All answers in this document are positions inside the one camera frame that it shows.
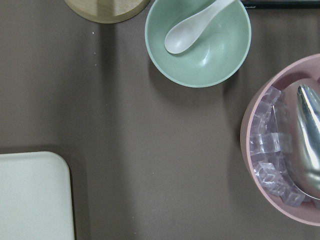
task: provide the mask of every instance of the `silver metal object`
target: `silver metal object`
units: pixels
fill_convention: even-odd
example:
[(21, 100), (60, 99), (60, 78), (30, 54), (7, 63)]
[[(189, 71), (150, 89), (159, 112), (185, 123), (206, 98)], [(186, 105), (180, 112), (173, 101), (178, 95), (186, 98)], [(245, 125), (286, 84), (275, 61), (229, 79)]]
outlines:
[(306, 195), (320, 199), (320, 86), (298, 80), (275, 106), (279, 143), (288, 174)]

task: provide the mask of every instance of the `white spoon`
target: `white spoon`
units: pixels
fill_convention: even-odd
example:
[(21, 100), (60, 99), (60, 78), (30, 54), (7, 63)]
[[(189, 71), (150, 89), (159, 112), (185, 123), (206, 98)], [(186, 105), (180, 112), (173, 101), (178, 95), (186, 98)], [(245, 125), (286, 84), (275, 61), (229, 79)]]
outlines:
[(235, 0), (216, 0), (202, 11), (179, 22), (166, 34), (165, 49), (179, 54), (191, 47), (211, 20)]

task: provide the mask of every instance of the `wooden board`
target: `wooden board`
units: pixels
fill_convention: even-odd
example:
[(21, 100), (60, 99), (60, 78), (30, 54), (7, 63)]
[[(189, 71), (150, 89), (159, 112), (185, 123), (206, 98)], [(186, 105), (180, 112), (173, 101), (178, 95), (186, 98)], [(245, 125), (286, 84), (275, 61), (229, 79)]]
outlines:
[(93, 22), (113, 24), (132, 18), (150, 0), (64, 0), (80, 16)]

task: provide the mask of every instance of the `bowl rim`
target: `bowl rim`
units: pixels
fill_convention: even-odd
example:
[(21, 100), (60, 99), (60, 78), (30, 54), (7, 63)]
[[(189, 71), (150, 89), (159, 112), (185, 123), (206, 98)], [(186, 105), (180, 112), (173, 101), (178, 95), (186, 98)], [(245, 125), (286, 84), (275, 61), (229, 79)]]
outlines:
[(271, 205), (273, 205), (277, 210), (279, 210), (285, 216), (287, 216), (293, 220), (296, 220), (300, 223), (304, 223), (304, 224), (312, 225), (312, 226), (320, 226), (320, 220), (319, 220), (319, 222), (306, 220), (306, 219), (300, 218), (298, 216), (295, 216), (295, 215), (289, 213), (288, 211), (284, 210), (281, 206), (279, 206), (273, 200), (273, 198), (270, 195), (268, 195), (267, 192), (263, 189), (263, 187), (258, 182), (258, 179), (254, 175), (254, 169), (252, 166), (251, 155), (250, 155), (250, 146), (248, 143), (249, 143), (249, 138), (250, 138), (249, 126), (251, 126), (251, 124), (252, 124), (253, 117), (254, 117), (255, 111), (258, 107), (258, 104), (261, 101), (261, 99), (263, 98), (263, 95), (266, 93), (268, 88), (270, 88), (278, 79), (280, 79), (284, 74), (286, 74), (293, 67), (298, 66), (308, 60), (318, 59), (318, 58), (320, 58), (320, 53), (299, 59), (299, 60), (295, 61), (294, 63), (285, 67), (283, 70), (281, 70), (275, 76), (273, 76), (269, 81), (267, 81), (267, 83), (264, 84), (257, 91), (256, 95), (252, 98), (251, 102), (249, 103), (247, 110), (244, 114), (242, 124), (241, 124), (241, 130), (240, 130), (240, 145), (241, 145), (241, 152), (242, 152), (243, 159), (245, 161), (246, 167), (247, 167), (254, 183), (256, 184), (256, 186), (258, 187), (258, 189), (260, 190), (262, 195), (268, 200), (268, 202)]
[(235, 74), (236, 71), (239, 70), (239, 68), (241, 67), (241, 65), (244, 63), (245, 59), (247, 58), (247, 55), (249, 53), (249, 49), (250, 49), (250, 45), (251, 45), (251, 40), (252, 40), (252, 29), (251, 29), (251, 22), (250, 22), (250, 18), (247, 12), (247, 9), (245, 8), (245, 6), (242, 4), (242, 2), (240, 0), (235, 0), (235, 2), (237, 2), (238, 4), (240, 4), (240, 7), (242, 8), (242, 11), (244, 13), (245, 19), (246, 19), (246, 23), (248, 26), (248, 42), (246, 45), (246, 49), (245, 49), (245, 53), (242, 56), (241, 61), (239, 62), (239, 64), (233, 69), (233, 71), (231, 71), (227, 76), (221, 78), (218, 81), (212, 82), (212, 83), (208, 83), (208, 84), (188, 84), (185, 82), (182, 82), (180, 80), (177, 80), (173, 77), (171, 77), (169, 74), (167, 74), (157, 63), (157, 61), (155, 60), (151, 49), (150, 49), (150, 43), (149, 43), (149, 38), (148, 38), (148, 29), (149, 29), (149, 22), (150, 22), (150, 18), (152, 16), (152, 12), (154, 11), (154, 8), (156, 8), (157, 4), (160, 2), (160, 0), (155, 0), (155, 2), (152, 4), (149, 13), (146, 17), (146, 21), (145, 21), (145, 26), (144, 26), (144, 39), (145, 39), (145, 45), (146, 45), (146, 49), (147, 52), (151, 58), (151, 61), (153, 62), (153, 64), (156, 66), (156, 68), (168, 79), (170, 79), (171, 81), (185, 86), (185, 87), (190, 87), (190, 88), (206, 88), (206, 87), (211, 87), (214, 85), (217, 85), (219, 83), (222, 83), (223, 81), (227, 80), (228, 78), (230, 78), (233, 74)]

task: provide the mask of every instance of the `bowl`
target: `bowl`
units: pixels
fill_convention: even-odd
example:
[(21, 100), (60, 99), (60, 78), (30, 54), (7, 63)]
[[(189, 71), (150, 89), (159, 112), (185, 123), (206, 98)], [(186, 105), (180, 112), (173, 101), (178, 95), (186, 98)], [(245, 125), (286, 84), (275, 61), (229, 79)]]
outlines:
[(239, 0), (220, 12), (189, 49), (180, 54), (166, 51), (168, 31), (212, 2), (156, 0), (148, 13), (145, 43), (149, 56), (158, 70), (177, 84), (202, 88), (221, 83), (240, 68), (248, 54), (251, 25)]
[(270, 86), (281, 89), (283, 86), (288, 86), (289, 84), (292, 84), (301, 79), (313, 79), (319, 83), (319, 65), (320, 54), (316, 54), (296, 61), (295, 63), (289, 65), (288, 67), (280, 71), (277, 75), (275, 75), (256, 93), (256, 95), (249, 103), (244, 113), (240, 130), (240, 144), (244, 162), (253, 181), (255, 182), (256, 186), (261, 191), (263, 196), (284, 215), (298, 222), (313, 226), (320, 226), (320, 209), (316, 208), (312, 203), (303, 202), (298, 208), (288, 206), (283, 203), (280, 197), (269, 194), (264, 188), (262, 188), (254, 173), (250, 156), (249, 139), (251, 125), (253, 122), (254, 114), (257, 110), (257, 106)]

